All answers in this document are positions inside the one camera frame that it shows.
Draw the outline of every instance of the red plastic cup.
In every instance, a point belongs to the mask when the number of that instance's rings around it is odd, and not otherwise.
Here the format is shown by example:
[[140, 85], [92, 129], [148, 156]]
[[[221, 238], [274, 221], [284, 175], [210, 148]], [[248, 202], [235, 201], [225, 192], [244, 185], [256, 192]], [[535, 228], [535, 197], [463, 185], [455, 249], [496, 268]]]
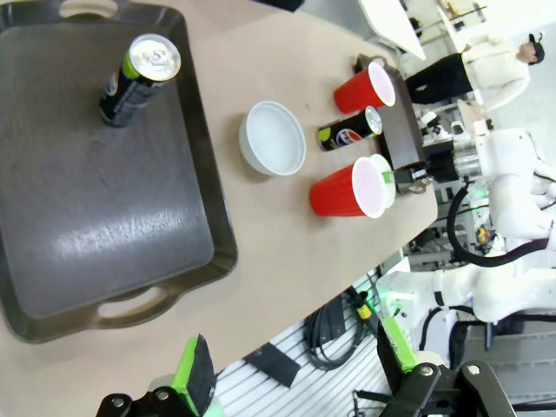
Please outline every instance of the red plastic cup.
[[367, 106], [392, 107], [396, 103], [396, 93], [386, 70], [372, 62], [367, 70], [357, 73], [334, 92], [334, 101], [342, 113], [348, 114]]
[[364, 156], [313, 184], [309, 202], [317, 215], [377, 219], [386, 208], [386, 184], [382, 172]]

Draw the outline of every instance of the dark tray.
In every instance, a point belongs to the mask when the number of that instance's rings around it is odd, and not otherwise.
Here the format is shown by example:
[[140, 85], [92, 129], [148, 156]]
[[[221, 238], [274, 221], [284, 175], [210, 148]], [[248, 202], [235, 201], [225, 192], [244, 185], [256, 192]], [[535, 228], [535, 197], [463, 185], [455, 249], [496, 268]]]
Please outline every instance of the dark tray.
[[[150, 320], [236, 262], [185, 20], [116, 6], [0, 6], [0, 300], [26, 341]], [[108, 127], [100, 95], [146, 32], [172, 40], [182, 68], [128, 127]], [[147, 305], [99, 313], [151, 287]]]

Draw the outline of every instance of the white slatted surface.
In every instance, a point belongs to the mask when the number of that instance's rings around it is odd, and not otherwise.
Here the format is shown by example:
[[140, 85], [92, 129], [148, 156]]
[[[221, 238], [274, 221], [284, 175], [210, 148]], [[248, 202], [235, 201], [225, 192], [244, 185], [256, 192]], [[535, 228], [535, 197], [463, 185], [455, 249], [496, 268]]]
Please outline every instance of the white slatted surface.
[[[409, 270], [407, 258], [395, 269]], [[359, 291], [371, 292], [366, 276], [361, 277], [355, 287]], [[344, 315], [347, 318], [347, 332], [325, 347], [325, 352], [333, 357], [348, 348], [354, 336], [355, 318], [351, 308], [346, 306]], [[244, 361], [237, 361], [222, 372], [216, 384], [215, 396], [227, 417], [352, 416], [351, 393], [354, 389], [389, 393], [373, 336], [368, 335], [363, 339], [355, 354], [343, 367], [324, 372], [309, 363], [302, 335], [303, 322], [300, 321], [271, 340], [277, 348], [301, 365], [291, 388], [278, 384]], [[366, 410], [367, 416], [376, 415], [381, 410], [379, 404], [364, 400], [360, 406], [375, 406]]]

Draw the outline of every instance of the tray handle cutout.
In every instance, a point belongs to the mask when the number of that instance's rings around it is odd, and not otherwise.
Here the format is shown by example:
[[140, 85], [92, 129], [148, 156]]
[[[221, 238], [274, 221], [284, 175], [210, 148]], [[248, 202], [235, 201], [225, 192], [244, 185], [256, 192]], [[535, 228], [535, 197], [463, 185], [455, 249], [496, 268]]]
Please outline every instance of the tray handle cutout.
[[64, 18], [94, 14], [110, 19], [118, 12], [119, 3], [124, 0], [65, 0], [58, 12]]
[[104, 302], [96, 311], [96, 328], [124, 328], [151, 320], [170, 308], [178, 294], [163, 287], [134, 291], [125, 299]]

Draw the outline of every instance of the baseball cap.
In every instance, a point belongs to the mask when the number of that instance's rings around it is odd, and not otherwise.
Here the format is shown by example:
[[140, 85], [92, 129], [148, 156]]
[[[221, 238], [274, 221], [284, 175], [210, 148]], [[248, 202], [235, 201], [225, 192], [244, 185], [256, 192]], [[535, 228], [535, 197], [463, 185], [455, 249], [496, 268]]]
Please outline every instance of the baseball cap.
[[536, 63], [529, 63], [529, 65], [535, 65], [537, 63], [542, 63], [542, 60], [545, 59], [545, 49], [540, 44], [541, 40], [542, 40], [542, 33], [540, 33], [540, 35], [539, 35], [539, 41], [537, 41], [535, 39], [535, 36], [534, 36], [533, 33], [529, 34], [529, 42], [533, 44], [533, 47], [535, 48], [535, 56], [537, 57], [537, 62]]

